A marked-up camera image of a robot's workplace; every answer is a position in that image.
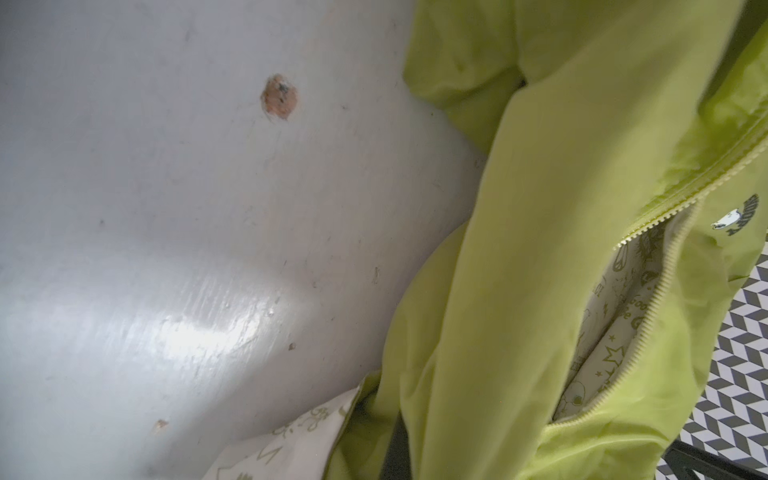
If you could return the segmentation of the green jacket with printed lining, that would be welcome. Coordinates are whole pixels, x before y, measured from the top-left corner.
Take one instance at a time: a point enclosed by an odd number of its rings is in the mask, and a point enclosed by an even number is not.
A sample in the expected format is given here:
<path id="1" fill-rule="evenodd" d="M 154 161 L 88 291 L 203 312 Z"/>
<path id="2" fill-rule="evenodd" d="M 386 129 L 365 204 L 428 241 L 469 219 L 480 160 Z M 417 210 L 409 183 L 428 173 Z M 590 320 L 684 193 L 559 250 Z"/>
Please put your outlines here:
<path id="1" fill-rule="evenodd" d="M 421 1 L 404 70 L 486 154 L 381 369 L 211 479 L 650 479 L 767 229 L 763 1 Z"/>

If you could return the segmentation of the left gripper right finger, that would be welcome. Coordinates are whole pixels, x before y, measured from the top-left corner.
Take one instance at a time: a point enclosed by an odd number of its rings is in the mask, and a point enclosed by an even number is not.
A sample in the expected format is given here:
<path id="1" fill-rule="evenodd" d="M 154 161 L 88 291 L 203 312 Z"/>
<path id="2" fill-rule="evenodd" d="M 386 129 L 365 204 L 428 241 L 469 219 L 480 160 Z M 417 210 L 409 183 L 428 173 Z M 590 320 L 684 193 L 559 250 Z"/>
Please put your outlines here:
<path id="1" fill-rule="evenodd" d="M 767 480 L 765 473 L 675 440 L 662 456 L 677 479 Z"/>

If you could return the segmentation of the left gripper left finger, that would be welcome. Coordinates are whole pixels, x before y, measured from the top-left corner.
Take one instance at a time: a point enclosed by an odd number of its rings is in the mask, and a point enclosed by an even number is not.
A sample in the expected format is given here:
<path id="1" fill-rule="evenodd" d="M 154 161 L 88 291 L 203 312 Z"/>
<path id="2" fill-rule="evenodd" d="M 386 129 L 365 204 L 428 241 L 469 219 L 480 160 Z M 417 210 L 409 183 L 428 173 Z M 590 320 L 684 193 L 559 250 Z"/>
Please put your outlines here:
<path id="1" fill-rule="evenodd" d="M 412 480 L 408 431 L 399 413 L 379 474 L 380 480 Z"/>

